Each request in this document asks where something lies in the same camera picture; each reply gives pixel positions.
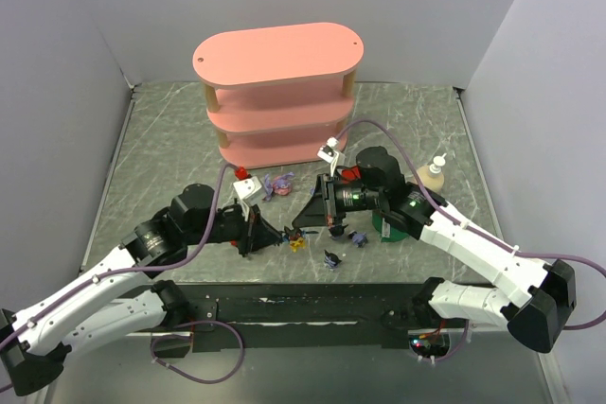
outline marble tabletop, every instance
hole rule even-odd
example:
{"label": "marble tabletop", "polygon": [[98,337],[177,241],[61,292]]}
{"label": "marble tabletop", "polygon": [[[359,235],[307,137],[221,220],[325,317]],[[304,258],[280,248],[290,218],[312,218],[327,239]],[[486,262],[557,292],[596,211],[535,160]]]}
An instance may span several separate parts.
{"label": "marble tabletop", "polygon": [[[487,194],[467,135],[455,92],[449,87],[396,83],[357,83],[353,118],[368,117],[383,123],[408,150],[418,166],[446,153],[446,182],[442,196],[474,222],[494,233]],[[410,171],[395,147],[372,125],[356,127],[349,135],[346,165],[353,165],[358,151],[384,146],[396,156],[401,170]],[[134,89],[134,107],[111,176],[98,226],[85,268],[99,262],[139,222],[148,220],[192,183],[215,184],[223,162],[217,139],[205,112],[199,82],[148,83]],[[261,205],[261,212],[276,229],[291,225],[310,197],[315,176],[327,170],[321,162],[257,169],[261,179],[292,171],[294,191]],[[231,172],[223,183],[220,202],[233,201]],[[430,276],[456,282],[485,282],[440,250],[407,238],[381,243],[370,213],[348,214],[346,222],[366,232],[368,244],[356,248],[349,241],[330,239],[318,228],[304,250],[292,253],[288,245],[269,247],[242,258],[225,244],[207,245],[187,266],[161,275],[176,282],[266,283],[421,283]],[[335,271],[324,265],[324,250],[336,253],[343,263]]]}

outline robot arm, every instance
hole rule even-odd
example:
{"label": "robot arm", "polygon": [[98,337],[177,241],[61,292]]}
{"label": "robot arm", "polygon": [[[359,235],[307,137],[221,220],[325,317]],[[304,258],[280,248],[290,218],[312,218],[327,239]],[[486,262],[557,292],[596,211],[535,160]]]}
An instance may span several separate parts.
{"label": "robot arm", "polygon": [[[318,155],[330,161],[327,148]],[[336,227],[347,212],[378,210],[391,226],[456,257],[494,286],[460,286],[430,278],[416,299],[417,319],[428,326],[454,317],[506,326],[525,346],[538,352],[551,350],[575,307],[572,267],[561,260],[548,265],[506,252],[471,232],[471,226],[481,229],[429,191],[440,206],[441,211],[436,210],[416,184],[404,180],[398,161],[383,147],[363,149],[356,165],[360,179],[354,182],[318,175],[312,198],[293,226]],[[447,215],[461,224],[453,224]]]}
{"label": "robot arm", "polygon": [[[242,256],[280,243],[281,233],[262,218],[256,206],[262,198],[258,179],[249,177],[235,187],[240,202],[217,211],[208,243],[231,241]],[[199,243],[204,234],[213,195],[207,185],[189,185],[170,206],[137,225],[90,271],[29,308],[17,313],[0,310],[0,342],[24,330],[0,350],[17,395],[28,395],[51,383],[62,372],[70,352],[81,354],[132,331],[183,322],[187,301],[171,282],[160,281],[130,301],[111,303],[150,283],[158,272],[98,276],[135,266],[166,266],[186,258],[187,246]],[[93,284],[73,294],[75,288],[90,281]],[[44,317],[32,321],[42,309],[60,301]]]}

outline pink shelf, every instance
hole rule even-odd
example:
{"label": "pink shelf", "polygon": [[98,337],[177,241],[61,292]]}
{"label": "pink shelf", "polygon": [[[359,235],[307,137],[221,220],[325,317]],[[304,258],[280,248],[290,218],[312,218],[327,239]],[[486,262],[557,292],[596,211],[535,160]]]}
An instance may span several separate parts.
{"label": "pink shelf", "polygon": [[194,52],[193,67],[207,85],[229,89],[343,76],[363,55],[350,28],[312,23],[213,35]]}
{"label": "pink shelf", "polygon": [[336,124],[353,109],[340,78],[217,90],[220,109],[207,112],[222,132],[255,134]]}
{"label": "pink shelf", "polygon": [[[266,132],[248,136],[228,135],[229,147],[219,147],[219,151],[225,161],[247,168],[318,161],[320,158],[317,152],[320,146],[326,144],[326,140],[336,133],[336,127],[333,125],[295,130],[286,135],[283,132]],[[339,150],[345,148],[347,140],[345,134],[339,141]]]}

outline white pump nozzle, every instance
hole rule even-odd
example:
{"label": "white pump nozzle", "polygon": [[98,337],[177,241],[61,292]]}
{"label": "white pump nozzle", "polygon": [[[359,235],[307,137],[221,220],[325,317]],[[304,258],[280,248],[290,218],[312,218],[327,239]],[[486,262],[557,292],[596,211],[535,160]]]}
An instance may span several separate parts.
{"label": "white pump nozzle", "polygon": [[442,168],[446,165],[445,157],[446,153],[444,153],[442,156],[434,157],[434,162],[429,166],[429,171],[433,175],[438,175],[442,171]]}

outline beige bottle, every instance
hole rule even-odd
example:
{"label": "beige bottle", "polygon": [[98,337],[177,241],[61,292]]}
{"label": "beige bottle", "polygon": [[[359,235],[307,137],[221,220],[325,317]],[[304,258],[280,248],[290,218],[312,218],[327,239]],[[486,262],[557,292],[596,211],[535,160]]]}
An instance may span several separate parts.
{"label": "beige bottle", "polygon": [[442,168],[446,165],[446,160],[442,156],[435,156],[434,162],[431,165],[425,165],[417,169],[417,174],[420,180],[427,189],[439,193],[444,186],[444,173]]}

